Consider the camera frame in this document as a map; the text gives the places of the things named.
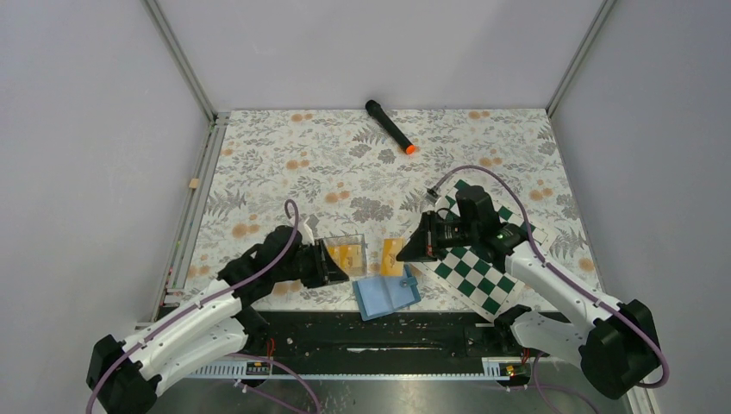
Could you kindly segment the clear box with orange cards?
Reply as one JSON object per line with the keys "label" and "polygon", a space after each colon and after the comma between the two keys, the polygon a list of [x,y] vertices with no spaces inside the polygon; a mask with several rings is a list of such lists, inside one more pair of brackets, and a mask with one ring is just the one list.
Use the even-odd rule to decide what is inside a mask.
{"label": "clear box with orange cards", "polygon": [[367,274],[366,241],[362,234],[330,236],[323,241],[334,262],[348,276]]}

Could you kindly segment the orange credit card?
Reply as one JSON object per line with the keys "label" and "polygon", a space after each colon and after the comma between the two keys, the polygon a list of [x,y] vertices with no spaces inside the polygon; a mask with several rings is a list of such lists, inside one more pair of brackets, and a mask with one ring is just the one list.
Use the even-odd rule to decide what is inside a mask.
{"label": "orange credit card", "polygon": [[384,239],[380,263],[381,276],[402,277],[404,264],[397,259],[397,255],[404,246],[403,238]]}

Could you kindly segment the blue card holder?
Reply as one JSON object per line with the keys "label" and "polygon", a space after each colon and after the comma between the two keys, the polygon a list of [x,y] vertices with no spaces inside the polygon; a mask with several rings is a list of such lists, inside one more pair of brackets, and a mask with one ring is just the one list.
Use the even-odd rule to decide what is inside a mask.
{"label": "blue card holder", "polygon": [[377,276],[353,283],[363,321],[384,317],[421,301],[414,277]]}

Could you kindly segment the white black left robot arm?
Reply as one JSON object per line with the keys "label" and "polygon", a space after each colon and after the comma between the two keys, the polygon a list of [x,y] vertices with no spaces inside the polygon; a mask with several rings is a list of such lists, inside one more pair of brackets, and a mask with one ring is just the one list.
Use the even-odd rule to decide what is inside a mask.
{"label": "white black left robot arm", "polygon": [[322,239],[306,226],[279,226],[231,260],[194,298],[125,339],[107,335],[92,349],[87,411],[146,413],[168,388],[229,354],[272,351],[269,323],[253,308],[284,282],[314,289],[347,282]]}

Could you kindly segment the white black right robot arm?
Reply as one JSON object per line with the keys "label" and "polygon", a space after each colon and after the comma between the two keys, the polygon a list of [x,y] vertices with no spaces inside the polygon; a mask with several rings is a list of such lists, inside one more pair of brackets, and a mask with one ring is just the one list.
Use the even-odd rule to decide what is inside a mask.
{"label": "white black right robot arm", "polygon": [[524,227],[501,219],[481,186],[465,185],[454,198],[456,212],[422,212],[397,260],[441,265],[455,248],[465,248],[498,272],[532,287],[562,315],[555,320],[525,305],[513,306],[495,321],[499,351],[544,351],[578,367],[611,399],[622,397],[661,367],[653,315],[642,302],[624,304],[551,264]]}

